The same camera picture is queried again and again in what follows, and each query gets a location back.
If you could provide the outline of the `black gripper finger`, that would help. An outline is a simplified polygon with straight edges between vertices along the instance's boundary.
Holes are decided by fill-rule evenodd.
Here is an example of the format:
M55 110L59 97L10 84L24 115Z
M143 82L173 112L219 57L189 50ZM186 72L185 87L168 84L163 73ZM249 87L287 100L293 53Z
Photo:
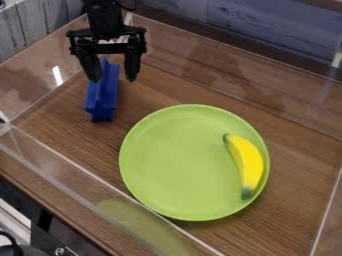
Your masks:
M98 55L87 51L79 51L76 57L88 80L98 83L103 76L102 64Z
M140 53L135 47L128 47L124 52L126 78L134 82L140 72Z

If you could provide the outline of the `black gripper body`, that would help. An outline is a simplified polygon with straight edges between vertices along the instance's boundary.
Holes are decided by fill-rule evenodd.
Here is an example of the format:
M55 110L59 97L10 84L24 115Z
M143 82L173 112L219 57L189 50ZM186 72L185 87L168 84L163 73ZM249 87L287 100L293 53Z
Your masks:
M71 54L75 56L123 54L128 47L143 54L147 52L146 32L146 28L127 25L110 34L95 34L90 28L70 30L66 36L71 43Z

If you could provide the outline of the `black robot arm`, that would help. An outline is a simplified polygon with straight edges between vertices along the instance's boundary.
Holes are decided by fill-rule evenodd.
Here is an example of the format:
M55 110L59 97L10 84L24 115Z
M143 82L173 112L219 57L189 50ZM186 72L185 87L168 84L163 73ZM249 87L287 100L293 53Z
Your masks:
M134 10L120 0L83 0L90 26L70 30L70 52L76 56L87 78L99 82L103 67L99 56L124 56L126 78L134 82L140 72L142 55L147 52L144 27L124 24L122 10Z

